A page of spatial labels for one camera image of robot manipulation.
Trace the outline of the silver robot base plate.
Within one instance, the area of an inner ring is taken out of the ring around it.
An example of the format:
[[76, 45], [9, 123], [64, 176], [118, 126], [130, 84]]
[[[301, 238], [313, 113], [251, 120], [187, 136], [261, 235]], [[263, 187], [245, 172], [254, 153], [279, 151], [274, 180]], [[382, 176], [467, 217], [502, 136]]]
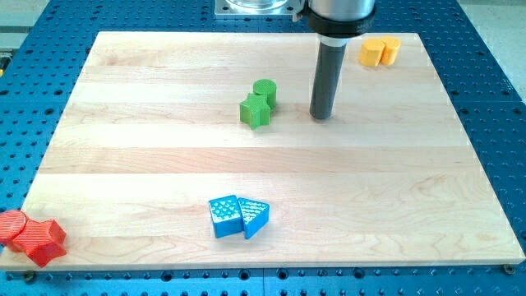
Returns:
[[235, 16], [291, 16], [300, 12], [305, 0], [215, 0], [215, 15]]

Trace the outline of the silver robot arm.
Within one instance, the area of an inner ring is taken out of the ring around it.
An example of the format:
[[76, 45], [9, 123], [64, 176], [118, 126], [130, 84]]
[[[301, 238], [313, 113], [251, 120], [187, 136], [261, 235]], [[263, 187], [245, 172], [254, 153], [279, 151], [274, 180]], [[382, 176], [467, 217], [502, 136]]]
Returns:
[[323, 45], [340, 48], [351, 38], [367, 33], [375, 14], [375, 0], [301, 0], [292, 20], [306, 19]]

